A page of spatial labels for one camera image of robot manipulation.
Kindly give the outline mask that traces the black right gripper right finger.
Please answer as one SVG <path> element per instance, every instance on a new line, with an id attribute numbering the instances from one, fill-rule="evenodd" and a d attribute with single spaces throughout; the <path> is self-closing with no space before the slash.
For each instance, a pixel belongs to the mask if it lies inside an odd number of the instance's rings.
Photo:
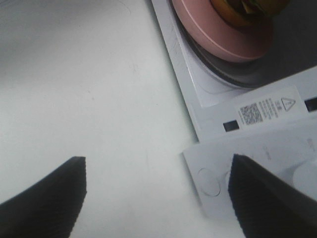
<path id="1" fill-rule="evenodd" d="M 317 236 L 317 202 L 245 155 L 233 156 L 228 193 L 247 238 Z"/>

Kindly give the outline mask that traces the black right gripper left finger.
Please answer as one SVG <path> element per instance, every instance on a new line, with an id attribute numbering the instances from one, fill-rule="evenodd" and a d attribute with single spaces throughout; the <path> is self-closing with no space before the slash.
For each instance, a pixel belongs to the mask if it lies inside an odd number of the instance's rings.
<path id="1" fill-rule="evenodd" d="M 2 238 L 68 238 L 87 194 L 86 158 L 72 157 L 1 203 Z"/>

